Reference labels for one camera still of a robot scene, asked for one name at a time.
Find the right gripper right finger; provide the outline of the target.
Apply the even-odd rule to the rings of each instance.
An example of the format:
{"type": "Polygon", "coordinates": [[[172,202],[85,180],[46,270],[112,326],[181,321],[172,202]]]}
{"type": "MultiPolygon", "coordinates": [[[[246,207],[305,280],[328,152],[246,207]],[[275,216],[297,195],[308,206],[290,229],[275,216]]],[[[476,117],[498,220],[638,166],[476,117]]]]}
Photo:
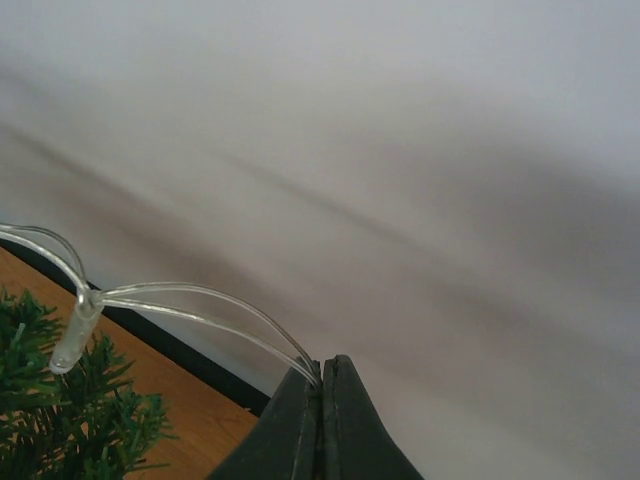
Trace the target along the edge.
{"type": "Polygon", "coordinates": [[[350,357],[327,360],[323,383],[324,478],[422,477],[387,432],[350,357]]]}

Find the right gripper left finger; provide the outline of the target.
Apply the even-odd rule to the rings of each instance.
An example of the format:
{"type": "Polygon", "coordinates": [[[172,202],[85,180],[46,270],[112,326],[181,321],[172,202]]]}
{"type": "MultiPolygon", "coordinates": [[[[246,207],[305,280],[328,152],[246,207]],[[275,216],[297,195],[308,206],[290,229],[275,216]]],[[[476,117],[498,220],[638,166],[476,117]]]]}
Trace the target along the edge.
{"type": "Polygon", "coordinates": [[[321,394],[290,369],[243,442],[208,475],[213,480],[316,477],[321,394]]]}

